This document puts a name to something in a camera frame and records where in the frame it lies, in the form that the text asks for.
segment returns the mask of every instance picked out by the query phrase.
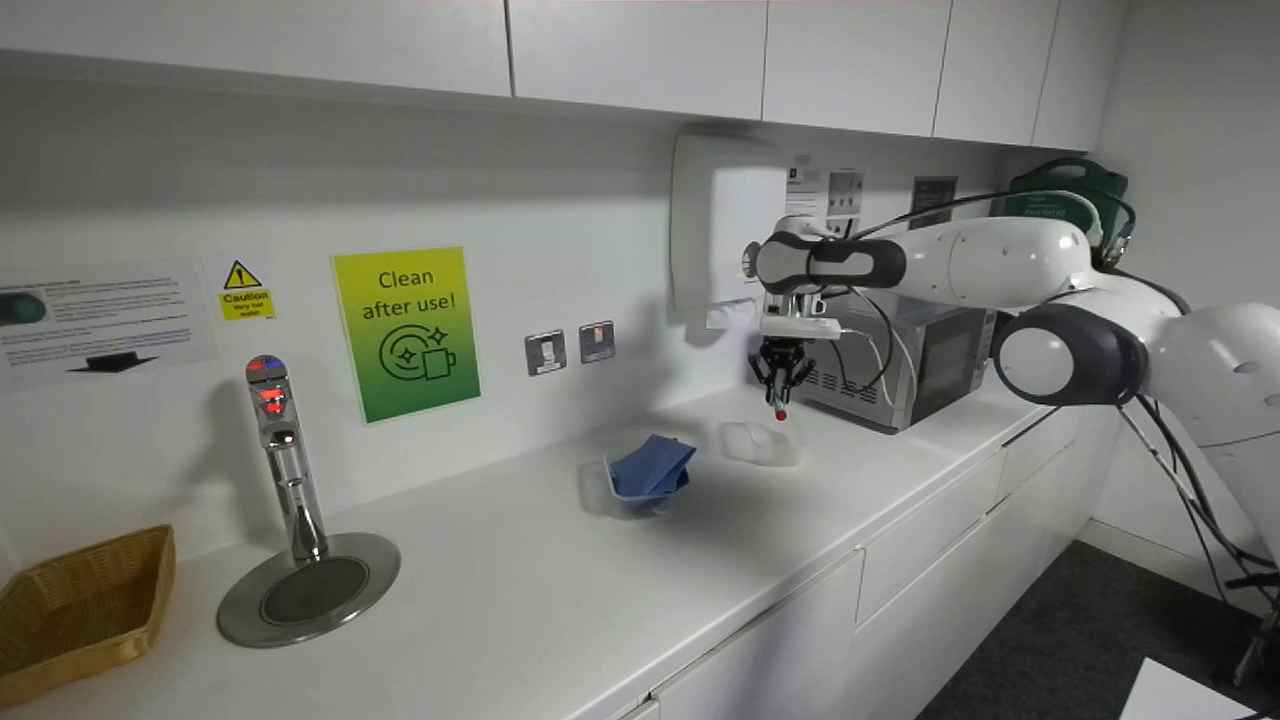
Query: sink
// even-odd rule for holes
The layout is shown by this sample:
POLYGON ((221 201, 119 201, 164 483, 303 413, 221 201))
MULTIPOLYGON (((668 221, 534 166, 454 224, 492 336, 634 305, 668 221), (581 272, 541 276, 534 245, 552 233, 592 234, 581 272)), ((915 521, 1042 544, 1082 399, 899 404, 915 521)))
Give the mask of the sink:
POLYGON ((258 562, 221 604, 215 629, 244 648, 285 648, 351 623, 398 581, 399 550, 383 537, 330 537, 330 556, 258 562))

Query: yellow warning sign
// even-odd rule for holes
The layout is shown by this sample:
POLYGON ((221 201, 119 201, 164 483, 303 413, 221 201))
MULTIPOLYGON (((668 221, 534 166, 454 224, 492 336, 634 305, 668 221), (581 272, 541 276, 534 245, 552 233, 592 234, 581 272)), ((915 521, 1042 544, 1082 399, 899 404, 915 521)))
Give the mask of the yellow warning sign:
POLYGON ((226 281, 226 319, 275 319, 275 300, 240 261, 226 281))

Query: white wall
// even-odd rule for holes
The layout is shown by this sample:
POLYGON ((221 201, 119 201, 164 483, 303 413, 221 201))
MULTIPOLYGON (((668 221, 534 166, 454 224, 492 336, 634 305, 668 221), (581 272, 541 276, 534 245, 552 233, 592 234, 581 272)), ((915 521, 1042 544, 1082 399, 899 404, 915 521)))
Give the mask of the white wall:
MULTIPOLYGON (((676 119, 0 81, 0 261, 179 261, 215 314, 244 261, 280 319, 215 324, 215 357, 0 396, 4 562, 172 521, 179 550, 275 537, 240 368, 291 359, 330 516, 744 378, 744 339, 668 319, 676 119), (459 245, 481 399, 365 423, 331 257, 459 245), (622 359, 525 374, 519 336, 616 319, 622 359)), ((989 189, 1000 154, 772 133, 867 176, 867 214, 911 173, 989 189)))
MULTIPOLYGON (((1124 269, 1182 288, 1194 305, 1280 305, 1280 2, 1275 0, 1137 0, 1099 158, 1133 176, 1142 233, 1124 269)), ((1239 507, 1213 479, 1230 528, 1239 507)), ((1201 570, 1198 537, 1124 441, 1103 524, 1178 546, 1201 570)))

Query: green sign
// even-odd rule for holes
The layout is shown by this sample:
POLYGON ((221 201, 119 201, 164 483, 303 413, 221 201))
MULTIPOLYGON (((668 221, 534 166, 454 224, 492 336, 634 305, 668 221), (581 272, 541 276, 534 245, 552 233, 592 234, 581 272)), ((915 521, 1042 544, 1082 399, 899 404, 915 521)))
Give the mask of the green sign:
POLYGON ((459 246, 336 257, 367 420, 481 396, 459 246))

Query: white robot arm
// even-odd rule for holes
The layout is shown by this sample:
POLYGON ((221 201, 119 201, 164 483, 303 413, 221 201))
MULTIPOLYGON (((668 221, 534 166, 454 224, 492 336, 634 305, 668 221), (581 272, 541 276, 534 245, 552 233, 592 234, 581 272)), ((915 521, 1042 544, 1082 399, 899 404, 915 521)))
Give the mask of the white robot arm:
POLYGON ((744 272, 767 293, 765 396, 806 378, 806 339, 835 339, 826 300, 887 288, 941 305, 1014 313, 997 336, 1000 378, 1036 404, 1172 406, 1280 556, 1280 307, 1190 313, 1137 276, 1097 272, 1088 238, 1062 221, 953 221, 898 238, 827 238, 783 221, 744 272))

